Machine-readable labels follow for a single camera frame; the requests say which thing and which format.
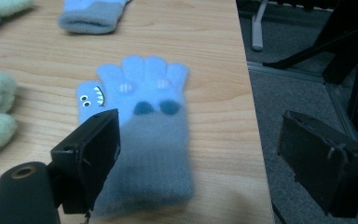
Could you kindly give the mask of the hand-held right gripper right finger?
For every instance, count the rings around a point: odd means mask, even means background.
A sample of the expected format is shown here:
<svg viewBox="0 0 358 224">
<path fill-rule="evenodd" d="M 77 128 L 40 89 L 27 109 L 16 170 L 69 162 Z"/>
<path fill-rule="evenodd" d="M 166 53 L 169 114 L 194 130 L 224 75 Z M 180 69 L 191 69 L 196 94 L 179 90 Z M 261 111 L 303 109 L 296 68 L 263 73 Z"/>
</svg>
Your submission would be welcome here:
<svg viewBox="0 0 358 224">
<path fill-rule="evenodd" d="M 277 152 L 326 214 L 357 216 L 358 142 L 314 117 L 287 110 Z"/>
</svg>

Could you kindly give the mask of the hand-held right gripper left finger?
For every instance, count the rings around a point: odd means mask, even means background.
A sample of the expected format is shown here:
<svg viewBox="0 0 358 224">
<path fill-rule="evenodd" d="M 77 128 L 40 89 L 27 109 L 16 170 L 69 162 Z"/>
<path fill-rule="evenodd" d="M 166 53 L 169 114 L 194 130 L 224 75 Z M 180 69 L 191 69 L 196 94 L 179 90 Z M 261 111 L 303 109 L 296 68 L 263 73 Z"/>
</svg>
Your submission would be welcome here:
<svg viewBox="0 0 358 224">
<path fill-rule="evenodd" d="M 119 153 L 116 109 L 84 121 L 50 151 L 48 172 L 55 203 L 66 214 L 91 211 Z"/>
</svg>

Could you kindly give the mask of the white desk frame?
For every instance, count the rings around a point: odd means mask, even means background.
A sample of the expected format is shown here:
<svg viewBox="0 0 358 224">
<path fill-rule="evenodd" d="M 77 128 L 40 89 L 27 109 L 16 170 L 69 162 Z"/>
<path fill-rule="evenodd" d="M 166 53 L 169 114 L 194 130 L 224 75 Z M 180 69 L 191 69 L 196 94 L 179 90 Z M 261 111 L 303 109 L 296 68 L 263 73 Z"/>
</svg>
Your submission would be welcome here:
<svg viewBox="0 0 358 224">
<path fill-rule="evenodd" d="M 263 50 L 262 19 L 267 8 L 268 0 L 261 0 L 256 14 L 252 17 L 252 49 L 256 52 Z"/>
</svg>

